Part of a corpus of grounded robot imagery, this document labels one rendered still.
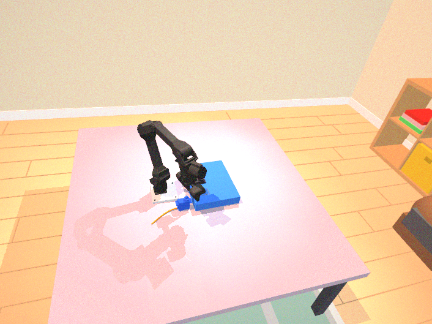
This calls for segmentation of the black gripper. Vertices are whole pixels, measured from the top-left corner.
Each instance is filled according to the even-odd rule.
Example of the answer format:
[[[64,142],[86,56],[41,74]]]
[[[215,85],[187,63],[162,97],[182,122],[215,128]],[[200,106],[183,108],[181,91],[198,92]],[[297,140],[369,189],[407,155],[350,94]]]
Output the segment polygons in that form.
[[[183,175],[181,171],[176,173],[176,178],[179,180],[179,182],[188,190],[190,191],[190,195],[198,202],[200,195],[204,194],[205,188],[201,184],[196,184],[195,178],[189,174]],[[192,186],[192,188],[190,188]]]

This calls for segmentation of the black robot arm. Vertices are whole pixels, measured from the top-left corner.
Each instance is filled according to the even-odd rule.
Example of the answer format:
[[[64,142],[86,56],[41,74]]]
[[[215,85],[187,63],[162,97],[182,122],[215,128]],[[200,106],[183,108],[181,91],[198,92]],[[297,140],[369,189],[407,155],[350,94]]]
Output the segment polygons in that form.
[[[145,140],[151,161],[153,164],[152,176],[149,181],[153,186],[154,194],[167,193],[167,182],[170,178],[169,169],[163,165],[160,152],[158,150],[156,135],[158,135],[171,149],[176,157],[175,162],[179,164],[183,175],[191,175],[195,180],[203,179],[207,169],[202,164],[197,163],[197,154],[193,148],[185,141],[177,139],[161,121],[148,120],[138,125],[137,131],[140,137]],[[188,157],[193,156],[188,159]]]

